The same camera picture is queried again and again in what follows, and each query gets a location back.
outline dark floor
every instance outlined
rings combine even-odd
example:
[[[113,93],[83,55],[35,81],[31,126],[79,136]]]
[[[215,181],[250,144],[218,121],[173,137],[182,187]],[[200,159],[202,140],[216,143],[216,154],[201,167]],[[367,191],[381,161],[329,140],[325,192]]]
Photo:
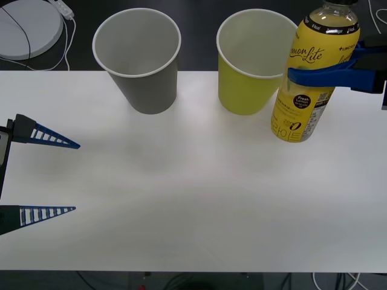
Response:
[[[78,290],[282,290],[281,285],[286,273],[187,273],[174,280],[170,287],[167,282],[178,273],[153,272],[144,278],[143,272],[81,272],[88,286],[74,271],[0,271],[1,290],[35,289],[78,289]],[[321,290],[334,290],[337,274],[316,274]],[[387,289],[387,276],[362,274],[359,281],[369,290]],[[347,285],[351,278],[346,275]],[[284,290],[316,289],[310,273],[293,273],[291,288],[286,284]],[[357,285],[353,290],[362,289]]]

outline cup rim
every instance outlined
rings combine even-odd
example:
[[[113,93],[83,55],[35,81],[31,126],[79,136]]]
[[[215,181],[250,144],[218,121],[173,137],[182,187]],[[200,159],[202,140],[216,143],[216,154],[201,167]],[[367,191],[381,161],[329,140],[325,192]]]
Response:
[[[98,58],[98,55],[96,53],[96,39],[97,39],[97,35],[98,33],[100,32],[101,28],[108,22],[110,21],[111,19],[117,17],[118,15],[120,14],[124,14],[124,13],[127,13],[129,11],[134,11],[134,10],[146,10],[146,11],[151,11],[151,12],[156,12],[157,14],[160,14],[164,17],[166,17],[168,20],[170,20],[172,22],[172,24],[174,25],[174,27],[176,28],[176,31],[177,31],[177,34],[178,34],[178,44],[177,44],[177,48],[176,48],[176,52],[174,53],[174,55],[171,57],[170,60],[168,60],[168,62],[166,62],[163,66],[159,67],[158,69],[155,69],[151,72],[147,72],[145,74],[121,74],[119,72],[116,72],[116,71],[113,71],[111,69],[109,69],[108,67],[106,67],[101,61],[100,59]],[[122,10],[120,12],[117,12],[113,15],[111,15],[109,18],[107,18],[105,21],[103,21],[97,31],[94,33],[94,37],[93,37],[93,44],[92,44],[92,49],[93,49],[93,55],[94,55],[94,58],[96,59],[97,63],[105,70],[107,71],[108,73],[111,73],[115,76],[119,76],[119,77],[126,77],[126,78],[130,78],[130,79],[136,79],[136,78],[139,78],[139,77],[147,77],[147,76],[151,76],[153,74],[156,74],[158,73],[159,71],[162,71],[163,69],[165,69],[168,65],[170,65],[174,60],[175,58],[177,57],[177,54],[179,53],[180,51],[180,47],[181,47],[181,33],[180,33],[180,29],[179,27],[177,26],[176,22],[171,18],[169,17],[167,14],[163,13],[163,12],[160,12],[158,10],[155,10],[155,9],[150,9],[150,8],[131,8],[131,9],[126,9],[126,10]]]
[[[245,72],[239,68],[237,68],[235,65],[233,65],[232,63],[230,63],[227,58],[224,56],[221,48],[220,48],[220,43],[219,43],[219,37],[220,37],[220,31],[222,30],[223,26],[231,20],[231,18],[234,18],[235,16],[237,15],[240,15],[240,14],[243,14],[243,13],[248,13],[248,12],[251,12],[251,11],[260,11],[260,12],[266,12],[266,13],[269,13],[269,14],[274,14],[276,16],[280,16],[281,18],[284,18],[285,20],[287,20],[289,23],[291,23],[295,29],[297,30],[297,25],[292,21],[290,20],[288,17],[278,13],[278,12],[275,12],[275,11],[271,11],[271,10],[267,10],[267,9],[246,9],[246,10],[242,10],[242,11],[239,11],[239,12],[236,12],[234,13],[233,15],[229,16],[225,21],[223,21],[222,25],[220,25],[219,29],[218,29],[218,33],[216,34],[216,47],[218,48],[218,52],[220,54],[220,56],[222,57],[222,59],[226,62],[226,64],[228,64],[228,66],[230,66],[232,69],[234,69],[235,71],[247,76],[247,77],[253,77],[255,79],[266,79],[266,80],[271,80],[271,79],[276,79],[278,77],[282,77],[283,76],[283,73],[281,74],[276,74],[274,76],[257,76],[255,74],[249,74],[248,72]]]

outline bottle neck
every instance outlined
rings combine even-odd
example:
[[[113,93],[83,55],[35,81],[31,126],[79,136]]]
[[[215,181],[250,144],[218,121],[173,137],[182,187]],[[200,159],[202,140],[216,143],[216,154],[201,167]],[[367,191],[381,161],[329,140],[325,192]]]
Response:
[[[345,16],[351,12],[349,5],[340,5],[329,1],[324,1],[323,9],[330,11],[335,16]]]

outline yellow bottle label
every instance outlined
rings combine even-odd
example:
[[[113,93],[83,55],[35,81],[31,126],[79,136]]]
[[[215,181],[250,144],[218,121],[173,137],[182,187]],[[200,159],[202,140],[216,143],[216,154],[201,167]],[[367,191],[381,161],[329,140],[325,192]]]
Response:
[[[286,72],[287,68],[319,69],[346,62],[359,36],[358,24],[327,27],[307,16],[297,29]],[[273,133],[289,142],[306,140],[316,127],[333,90],[299,86],[289,81],[285,73],[273,110]]]

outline yellow paper cup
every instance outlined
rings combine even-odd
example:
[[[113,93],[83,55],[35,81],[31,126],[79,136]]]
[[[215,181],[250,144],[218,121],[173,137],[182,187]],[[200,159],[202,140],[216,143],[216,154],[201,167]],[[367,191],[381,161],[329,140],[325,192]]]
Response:
[[[250,9],[235,13],[216,35],[219,99],[238,115],[261,110],[278,89],[297,25],[277,12]]]

